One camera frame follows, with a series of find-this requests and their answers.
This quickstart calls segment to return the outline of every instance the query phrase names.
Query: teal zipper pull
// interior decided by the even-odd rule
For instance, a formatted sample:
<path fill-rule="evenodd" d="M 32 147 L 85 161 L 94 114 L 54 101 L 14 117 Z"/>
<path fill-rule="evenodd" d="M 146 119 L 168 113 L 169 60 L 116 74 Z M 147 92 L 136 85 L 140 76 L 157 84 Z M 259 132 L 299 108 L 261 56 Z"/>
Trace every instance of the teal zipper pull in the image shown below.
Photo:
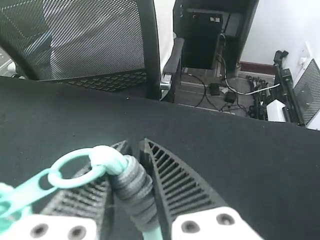
<path fill-rule="evenodd" d="M 20 211 L 24 207 L 44 198 L 45 196 L 53 193 L 58 188 L 56 186 L 44 190 L 40 187 L 40 179 L 54 172 L 61 177 L 61 173 L 50 168 L 45 169 L 37 175 L 30 178 L 28 181 L 19 185 L 13 191 L 0 198 L 0 218 L 7 218 L 13 213 Z"/>

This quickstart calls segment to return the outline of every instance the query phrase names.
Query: desk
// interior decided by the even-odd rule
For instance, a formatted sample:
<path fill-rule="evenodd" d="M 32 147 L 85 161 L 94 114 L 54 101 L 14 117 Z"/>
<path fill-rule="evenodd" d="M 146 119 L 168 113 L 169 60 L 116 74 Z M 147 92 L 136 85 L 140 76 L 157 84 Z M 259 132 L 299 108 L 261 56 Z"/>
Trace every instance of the desk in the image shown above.
<path fill-rule="evenodd" d="M 320 133 L 62 84 L 0 78 L 0 180 L 72 150 L 149 138 L 193 167 L 266 240 L 320 238 Z M 36 211 L 41 204 L 35 204 Z M 138 239 L 116 206 L 113 239 Z"/>

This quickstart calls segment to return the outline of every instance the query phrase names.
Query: black mesh backrest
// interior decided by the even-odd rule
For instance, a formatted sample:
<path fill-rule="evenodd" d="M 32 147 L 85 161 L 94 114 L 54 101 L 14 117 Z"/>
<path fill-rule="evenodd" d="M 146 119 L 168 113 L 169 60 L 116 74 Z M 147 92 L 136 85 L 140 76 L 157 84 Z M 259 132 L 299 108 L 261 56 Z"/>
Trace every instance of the black mesh backrest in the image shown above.
<path fill-rule="evenodd" d="M 158 40 L 150 0 L 1 0 L 0 9 L 0 44 L 31 79 L 140 70 L 159 58 L 147 42 Z M 147 74 L 160 75 L 157 61 Z"/>

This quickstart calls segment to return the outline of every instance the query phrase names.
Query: gray braided cord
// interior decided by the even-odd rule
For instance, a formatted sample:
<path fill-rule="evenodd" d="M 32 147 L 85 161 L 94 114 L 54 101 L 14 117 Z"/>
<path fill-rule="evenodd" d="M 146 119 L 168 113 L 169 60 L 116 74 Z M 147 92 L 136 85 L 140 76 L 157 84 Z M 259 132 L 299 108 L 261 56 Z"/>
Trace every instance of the gray braided cord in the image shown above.
<path fill-rule="evenodd" d="M 127 169 L 118 176 L 110 176 L 111 187 L 138 230 L 153 231 L 159 222 L 152 178 L 135 157 L 125 155 L 125 158 Z"/>

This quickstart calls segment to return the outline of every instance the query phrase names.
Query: screw hole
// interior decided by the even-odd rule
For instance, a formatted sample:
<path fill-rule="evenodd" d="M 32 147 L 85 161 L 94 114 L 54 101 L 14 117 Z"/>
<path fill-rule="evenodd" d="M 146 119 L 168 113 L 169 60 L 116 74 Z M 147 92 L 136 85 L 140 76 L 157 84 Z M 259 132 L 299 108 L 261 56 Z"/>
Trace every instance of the screw hole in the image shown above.
<path fill-rule="evenodd" d="M 73 227 L 68 234 L 69 240 L 81 240 L 87 234 L 86 228 L 84 226 L 75 226 Z"/>
<path fill-rule="evenodd" d="M 38 238 L 41 238 L 43 237 L 47 231 L 48 231 L 48 224 L 45 224 L 45 223 L 41 223 L 37 226 L 35 226 L 31 232 L 30 232 L 30 235 L 31 237 L 33 237 L 34 239 L 38 239 Z"/>
<path fill-rule="evenodd" d="M 234 218 L 228 214 L 220 214 L 216 217 L 216 220 L 220 225 L 229 226 L 235 224 Z"/>
<path fill-rule="evenodd" d="M 200 227 L 195 221 L 185 221 L 181 228 L 186 234 L 195 234 L 200 231 Z"/>

